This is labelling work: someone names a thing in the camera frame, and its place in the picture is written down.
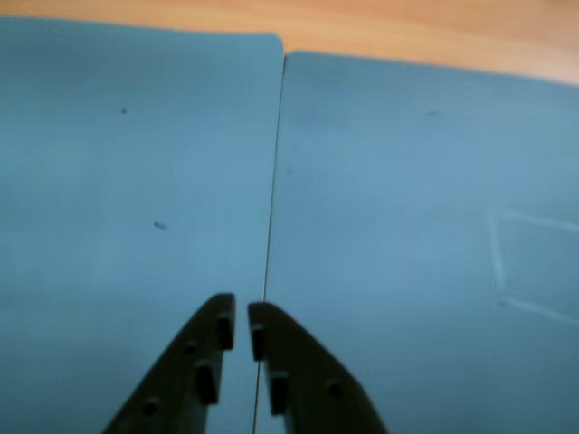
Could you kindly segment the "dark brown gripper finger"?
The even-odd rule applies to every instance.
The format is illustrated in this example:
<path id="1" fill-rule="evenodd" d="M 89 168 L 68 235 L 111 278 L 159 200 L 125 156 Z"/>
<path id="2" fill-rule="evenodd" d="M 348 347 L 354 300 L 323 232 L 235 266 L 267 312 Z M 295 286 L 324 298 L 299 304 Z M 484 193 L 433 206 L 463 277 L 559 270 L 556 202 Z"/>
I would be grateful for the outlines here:
<path id="1" fill-rule="evenodd" d="M 269 302 L 248 305 L 253 359 L 287 433 L 387 433 L 362 385 L 306 328 Z"/>
<path id="2" fill-rule="evenodd" d="M 176 334 L 104 429 L 106 433 L 204 433 L 219 401 L 223 354 L 233 349 L 235 298 L 210 297 Z"/>

